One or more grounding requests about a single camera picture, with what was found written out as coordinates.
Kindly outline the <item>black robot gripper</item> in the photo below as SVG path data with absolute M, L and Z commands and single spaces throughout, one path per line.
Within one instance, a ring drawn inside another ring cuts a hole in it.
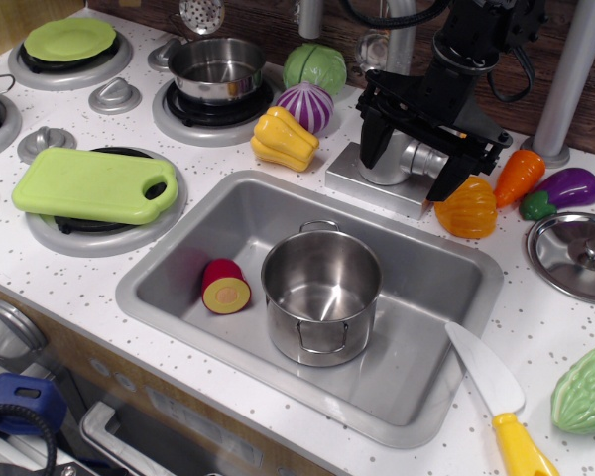
M 371 70 L 357 109 L 361 112 L 360 159 L 374 168 L 393 132 L 403 132 L 446 154 L 448 159 L 426 199 L 443 202 L 470 175 L 489 174 L 512 144 L 474 97 L 477 78 L 445 69 L 424 76 Z

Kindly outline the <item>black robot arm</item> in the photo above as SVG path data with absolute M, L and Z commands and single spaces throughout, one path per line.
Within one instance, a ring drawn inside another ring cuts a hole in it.
M 359 159 L 363 176 L 389 180 L 387 159 L 399 162 L 405 149 L 419 144 L 445 162 L 427 199 L 442 202 L 473 175 L 489 174 L 512 138 L 488 117 L 475 99 L 480 77 L 491 79 L 501 55 L 512 54 L 528 83 L 535 79 L 523 49 L 533 42 L 547 16 L 541 1 L 436 1 L 407 16 L 362 23 L 389 30 L 406 29 L 449 12 L 432 38 L 432 60 L 424 75 L 370 70 L 359 98 L 363 119 Z

